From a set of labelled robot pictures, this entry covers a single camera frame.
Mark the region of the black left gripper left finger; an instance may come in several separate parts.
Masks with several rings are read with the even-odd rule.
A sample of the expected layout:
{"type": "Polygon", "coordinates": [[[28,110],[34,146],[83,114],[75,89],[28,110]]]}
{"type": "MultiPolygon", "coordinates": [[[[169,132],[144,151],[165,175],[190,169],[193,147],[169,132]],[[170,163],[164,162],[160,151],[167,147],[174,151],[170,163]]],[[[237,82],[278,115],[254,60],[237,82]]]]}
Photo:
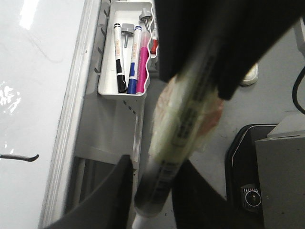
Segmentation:
{"type": "Polygon", "coordinates": [[[121,156],[118,164],[78,207],[48,229],[125,229],[132,201],[132,161],[121,156]]]}

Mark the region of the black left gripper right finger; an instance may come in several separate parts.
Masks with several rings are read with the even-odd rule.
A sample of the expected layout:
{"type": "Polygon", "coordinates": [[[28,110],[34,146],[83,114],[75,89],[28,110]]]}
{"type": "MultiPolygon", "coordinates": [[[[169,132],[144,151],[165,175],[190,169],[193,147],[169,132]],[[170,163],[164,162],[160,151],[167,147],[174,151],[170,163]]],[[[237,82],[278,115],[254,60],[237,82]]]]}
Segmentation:
{"type": "Polygon", "coordinates": [[[172,203],[178,229],[262,229],[263,226],[233,208],[185,161],[172,185],[172,203]]]}

